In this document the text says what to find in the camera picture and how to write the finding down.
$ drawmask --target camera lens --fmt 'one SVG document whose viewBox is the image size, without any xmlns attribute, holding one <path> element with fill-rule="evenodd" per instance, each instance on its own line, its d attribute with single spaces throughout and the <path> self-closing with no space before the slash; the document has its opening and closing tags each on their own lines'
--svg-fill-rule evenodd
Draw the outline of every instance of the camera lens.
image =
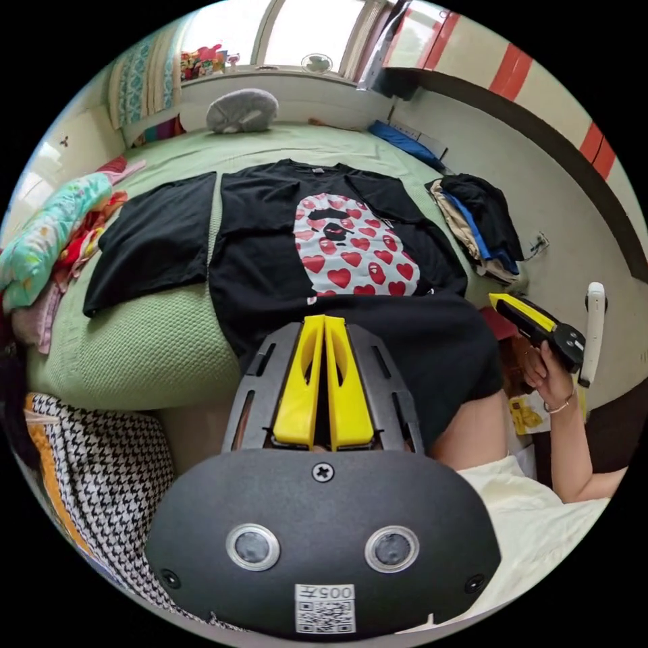
<svg viewBox="0 0 648 648">
<path fill-rule="evenodd" d="M 225 542 L 227 555 L 239 567 L 261 572 L 270 569 L 279 559 L 279 541 L 259 524 L 241 524 L 232 529 Z"/>
<path fill-rule="evenodd" d="M 404 526 L 376 531 L 364 547 L 364 559 L 375 571 L 392 574 L 407 569 L 419 555 L 419 539 Z"/>
</svg>

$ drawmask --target yellow and black tool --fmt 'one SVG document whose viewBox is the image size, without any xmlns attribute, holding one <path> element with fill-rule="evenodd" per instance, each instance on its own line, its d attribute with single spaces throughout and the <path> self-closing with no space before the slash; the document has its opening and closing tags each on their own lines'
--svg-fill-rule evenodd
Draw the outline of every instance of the yellow and black tool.
<svg viewBox="0 0 648 648">
<path fill-rule="evenodd" d="M 423 452 L 412 396 L 382 341 L 339 317 L 307 317 L 266 338 L 229 421 L 224 451 L 403 450 L 405 437 Z"/>
<path fill-rule="evenodd" d="M 517 326 L 532 346 L 546 340 L 569 373 L 576 373 L 585 359 L 585 336 L 570 324 L 557 320 L 532 302 L 507 294 L 491 293 L 492 307 Z"/>
<path fill-rule="evenodd" d="M 220 454 L 166 491 L 146 558 L 200 619 L 328 644 L 465 614 L 501 553 L 479 494 L 424 454 L 383 342 L 314 316 L 263 342 Z"/>
</svg>

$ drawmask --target person's hand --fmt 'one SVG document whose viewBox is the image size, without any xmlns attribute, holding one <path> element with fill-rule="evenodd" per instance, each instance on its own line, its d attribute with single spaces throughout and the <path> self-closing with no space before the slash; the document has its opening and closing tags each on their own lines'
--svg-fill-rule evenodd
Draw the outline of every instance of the person's hand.
<svg viewBox="0 0 648 648">
<path fill-rule="evenodd" d="M 558 362 L 544 341 L 540 351 L 534 347 L 524 353 L 524 380 L 537 389 L 550 410 L 565 405 L 574 393 L 574 382 L 569 372 Z"/>
</svg>

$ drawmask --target qr code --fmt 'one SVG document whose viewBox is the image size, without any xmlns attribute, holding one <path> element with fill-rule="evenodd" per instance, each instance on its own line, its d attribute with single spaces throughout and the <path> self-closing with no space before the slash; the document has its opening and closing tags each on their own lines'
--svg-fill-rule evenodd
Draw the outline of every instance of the qr code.
<svg viewBox="0 0 648 648">
<path fill-rule="evenodd" d="M 353 585 L 296 585 L 295 626 L 312 635 L 341 635 L 356 631 Z"/>
</svg>

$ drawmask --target gray pillow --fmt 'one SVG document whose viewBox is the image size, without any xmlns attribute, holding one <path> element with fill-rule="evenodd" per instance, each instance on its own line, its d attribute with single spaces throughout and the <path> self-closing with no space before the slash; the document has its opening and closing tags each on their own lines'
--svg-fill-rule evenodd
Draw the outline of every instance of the gray pillow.
<svg viewBox="0 0 648 648">
<path fill-rule="evenodd" d="M 207 110 L 207 127 L 214 133 L 252 133 L 268 130 L 279 102 L 269 92 L 246 88 L 224 94 Z"/>
</svg>

